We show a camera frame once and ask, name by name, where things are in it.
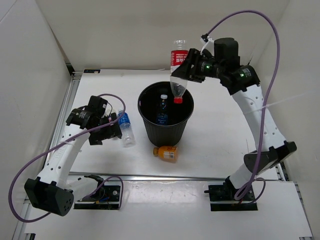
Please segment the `blue label bottle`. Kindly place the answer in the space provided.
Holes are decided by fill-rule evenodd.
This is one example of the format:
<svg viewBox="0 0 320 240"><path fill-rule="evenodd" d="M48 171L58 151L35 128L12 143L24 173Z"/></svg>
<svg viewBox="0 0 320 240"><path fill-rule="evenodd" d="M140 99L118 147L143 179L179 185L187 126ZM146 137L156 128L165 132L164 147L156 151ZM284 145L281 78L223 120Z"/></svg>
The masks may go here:
<svg viewBox="0 0 320 240"><path fill-rule="evenodd" d="M119 109L117 116L119 117L121 114L122 117L119 119L118 124L122 133L122 143L124 147L133 146L135 144L135 136L132 130L131 122L129 119L129 115L123 110Z"/></svg>
<svg viewBox="0 0 320 240"><path fill-rule="evenodd" d="M167 110L167 98L166 94L160 95L160 103L156 114L156 123L161 126L168 124L168 110Z"/></svg>

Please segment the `red cap clear bottle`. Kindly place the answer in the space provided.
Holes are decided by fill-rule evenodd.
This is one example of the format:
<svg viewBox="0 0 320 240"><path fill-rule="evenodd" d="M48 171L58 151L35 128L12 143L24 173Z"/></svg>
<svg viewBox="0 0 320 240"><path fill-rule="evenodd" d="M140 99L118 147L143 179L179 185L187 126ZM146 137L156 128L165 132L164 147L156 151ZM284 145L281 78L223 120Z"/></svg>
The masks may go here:
<svg viewBox="0 0 320 240"><path fill-rule="evenodd" d="M187 89L187 81L181 78L179 70L188 55L186 44L186 40L174 40L170 53L170 87L175 104L183 103L183 95Z"/></svg>

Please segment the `orange juice bottle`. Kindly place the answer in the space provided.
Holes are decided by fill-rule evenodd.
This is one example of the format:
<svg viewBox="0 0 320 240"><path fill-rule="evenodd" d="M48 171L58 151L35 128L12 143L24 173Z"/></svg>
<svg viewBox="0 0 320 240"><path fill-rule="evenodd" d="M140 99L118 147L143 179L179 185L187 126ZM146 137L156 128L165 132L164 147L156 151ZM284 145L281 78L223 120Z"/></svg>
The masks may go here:
<svg viewBox="0 0 320 240"><path fill-rule="evenodd" d="M175 163L178 159L178 148L176 146L154 147L152 153L165 162Z"/></svg>

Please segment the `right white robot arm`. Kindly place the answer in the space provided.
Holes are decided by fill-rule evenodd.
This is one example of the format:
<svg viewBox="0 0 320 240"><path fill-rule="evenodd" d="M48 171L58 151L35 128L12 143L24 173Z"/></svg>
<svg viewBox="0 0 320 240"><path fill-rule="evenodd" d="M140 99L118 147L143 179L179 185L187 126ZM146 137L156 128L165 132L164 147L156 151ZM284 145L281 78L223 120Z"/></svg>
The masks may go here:
<svg viewBox="0 0 320 240"><path fill-rule="evenodd" d="M234 38L209 40L202 50L191 48L185 59L171 68L171 76L198 83L207 77L219 79L247 121L256 150L246 154L244 163L226 178L224 193L230 200L242 199L258 175L297 150L296 143L286 140L270 111L263 107L259 77L252 66L240 63L239 44Z"/></svg>

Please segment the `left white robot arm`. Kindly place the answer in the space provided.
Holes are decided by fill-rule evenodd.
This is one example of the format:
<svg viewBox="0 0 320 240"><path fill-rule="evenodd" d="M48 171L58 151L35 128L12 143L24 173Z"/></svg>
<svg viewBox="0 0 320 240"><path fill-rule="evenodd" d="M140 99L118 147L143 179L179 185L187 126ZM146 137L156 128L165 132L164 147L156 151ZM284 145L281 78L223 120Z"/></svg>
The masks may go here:
<svg viewBox="0 0 320 240"><path fill-rule="evenodd" d="M35 179L24 185L34 208L65 216L77 201L92 198L98 201L105 196L104 179L86 175L67 183L70 170L85 142L101 145L103 140L117 137L119 118L106 115L108 101L92 95L86 106L75 108L66 120L60 143L53 150L46 166Z"/></svg>

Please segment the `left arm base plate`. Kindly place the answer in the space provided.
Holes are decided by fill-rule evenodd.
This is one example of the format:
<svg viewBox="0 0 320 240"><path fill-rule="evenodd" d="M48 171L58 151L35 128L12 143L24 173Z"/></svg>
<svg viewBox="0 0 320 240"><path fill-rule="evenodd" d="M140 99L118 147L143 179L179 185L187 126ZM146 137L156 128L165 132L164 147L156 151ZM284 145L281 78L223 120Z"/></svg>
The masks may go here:
<svg viewBox="0 0 320 240"><path fill-rule="evenodd" d="M119 210L121 197L120 181L105 183L98 194L75 202L73 208L75 210Z"/></svg>

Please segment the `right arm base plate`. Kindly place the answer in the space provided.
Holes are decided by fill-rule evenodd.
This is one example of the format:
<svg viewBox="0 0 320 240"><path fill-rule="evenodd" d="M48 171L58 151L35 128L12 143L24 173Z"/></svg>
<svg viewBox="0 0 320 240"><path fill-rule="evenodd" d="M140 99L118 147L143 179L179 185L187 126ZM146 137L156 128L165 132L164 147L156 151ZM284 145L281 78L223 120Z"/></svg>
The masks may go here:
<svg viewBox="0 0 320 240"><path fill-rule="evenodd" d="M257 204L253 202L255 194L252 187L241 200L234 199L232 196L234 192L226 185L209 185L204 193L209 196L210 211L240 212L258 210Z"/></svg>

